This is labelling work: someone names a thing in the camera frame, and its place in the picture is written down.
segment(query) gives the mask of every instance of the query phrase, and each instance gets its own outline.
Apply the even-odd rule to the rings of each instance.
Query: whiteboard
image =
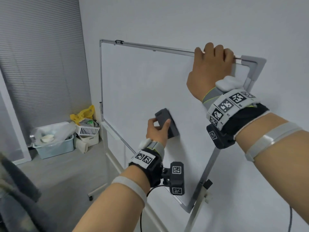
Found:
[[[180,135],[168,140],[163,164],[169,168],[173,161],[183,162],[185,194],[174,198],[189,212],[193,193],[215,147],[206,131],[210,124],[206,109],[186,86],[193,53],[175,49],[169,53],[158,51],[157,46],[137,48],[133,43],[126,46],[114,42],[103,40],[101,44],[104,120],[135,152],[145,139],[148,119],[163,108],[170,111]],[[244,83],[249,72],[253,75],[248,66],[233,66],[234,75]]]

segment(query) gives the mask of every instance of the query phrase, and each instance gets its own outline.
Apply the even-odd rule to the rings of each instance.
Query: black cable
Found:
[[[157,188],[157,187],[165,187],[165,185],[159,185],[159,186],[153,187],[153,188],[148,192],[147,197],[148,197],[148,195],[150,194],[150,192],[151,192],[153,189]],[[141,217],[140,217],[140,219],[139,219],[139,226],[140,226],[140,228],[141,228]]]
[[[292,207],[290,206],[290,224],[289,224],[289,229],[288,229],[288,232],[291,232],[291,227],[292,227],[292,219],[293,219],[293,210],[292,210]]]

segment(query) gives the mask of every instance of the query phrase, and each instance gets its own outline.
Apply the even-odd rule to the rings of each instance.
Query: light blue storage bin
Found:
[[[38,154],[42,159],[46,159],[52,156],[57,156],[73,151],[74,150],[73,138],[74,135],[72,135],[70,139],[65,140],[60,145],[41,147],[33,144],[33,148],[37,150]]]

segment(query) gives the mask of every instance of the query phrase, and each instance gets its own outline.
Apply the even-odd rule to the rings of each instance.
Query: hand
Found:
[[[162,129],[160,126],[154,126],[154,122],[156,122],[156,118],[152,118],[148,120],[148,128],[146,138],[151,138],[151,140],[160,142],[164,148],[166,143],[168,142],[168,128],[170,127],[171,120],[168,119],[165,121]]]
[[[203,101],[205,95],[216,86],[218,80],[230,75],[234,53],[222,45],[207,43],[205,54],[198,47],[194,51],[193,69],[189,73],[187,87],[192,95]]]

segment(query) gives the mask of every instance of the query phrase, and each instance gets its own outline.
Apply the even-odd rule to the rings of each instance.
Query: person's right arm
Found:
[[[215,82],[231,72],[234,54],[222,45],[207,43],[205,54],[196,48],[187,87],[202,101]],[[288,121],[269,113],[246,126],[236,136],[244,152],[264,134]],[[301,130],[281,139],[254,159],[256,168],[284,200],[309,224],[309,132]]]

